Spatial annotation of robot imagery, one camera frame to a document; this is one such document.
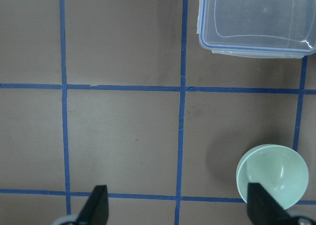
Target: white bowl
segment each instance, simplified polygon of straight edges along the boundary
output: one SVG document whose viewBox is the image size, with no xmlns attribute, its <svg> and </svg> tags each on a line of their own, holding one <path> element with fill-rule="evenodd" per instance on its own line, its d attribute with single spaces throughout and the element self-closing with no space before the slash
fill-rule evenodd
<svg viewBox="0 0 316 225">
<path fill-rule="evenodd" d="M 302 198 L 308 181 L 308 168 L 301 155 L 276 144 L 260 145 L 246 152 L 236 171 L 237 188 L 245 202 L 248 183 L 258 182 L 283 209 Z"/>
</svg>

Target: vertical blue tape strip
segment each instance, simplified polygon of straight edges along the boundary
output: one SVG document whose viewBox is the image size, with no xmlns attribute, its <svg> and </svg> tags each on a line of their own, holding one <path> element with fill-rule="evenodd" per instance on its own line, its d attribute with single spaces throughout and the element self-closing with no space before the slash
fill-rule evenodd
<svg viewBox="0 0 316 225">
<path fill-rule="evenodd" d="M 184 140 L 184 112 L 186 101 L 186 55 L 187 55 L 187 28 L 188 28 L 188 0 L 182 2 L 182 34 L 181 34 L 181 85 L 180 85 L 180 108 L 179 108 L 179 132 L 178 132 L 178 164 L 176 186 L 176 208 L 174 224 L 179 225 L 181 207 L 181 181 Z"/>
<path fill-rule="evenodd" d="M 301 80 L 300 80 L 300 93 L 298 95 L 296 119 L 295 119 L 295 129 L 294 129 L 294 139 L 293 139 L 293 150 L 298 150 L 298 140 L 300 136 L 301 118 L 303 110 L 303 100 L 305 93 L 305 81 L 306 81 L 306 71 L 307 71 L 307 56 L 302 59 L 302 70 L 301 70 Z"/>
<path fill-rule="evenodd" d="M 62 72 L 62 119 L 65 163 L 65 188 L 67 215 L 71 214 L 70 202 L 70 171 L 68 150 L 68 122 L 67 122 L 67 75 L 66 75 L 66 36 L 65 36 L 65 0 L 59 0 L 60 11 L 60 48 L 61 48 L 61 72 Z"/>
</svg>

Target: clear plastic food container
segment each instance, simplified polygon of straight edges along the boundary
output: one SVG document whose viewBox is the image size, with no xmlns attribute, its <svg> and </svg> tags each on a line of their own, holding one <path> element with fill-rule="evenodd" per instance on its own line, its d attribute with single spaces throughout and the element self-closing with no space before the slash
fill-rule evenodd
<svg viewBox="0 0 316 225">
<path fill-rule="evenodd" d="M 316 52 L 316 0 L 199 0 L 197 33 L 213 53 L 302 58 Z"/>
</svg>

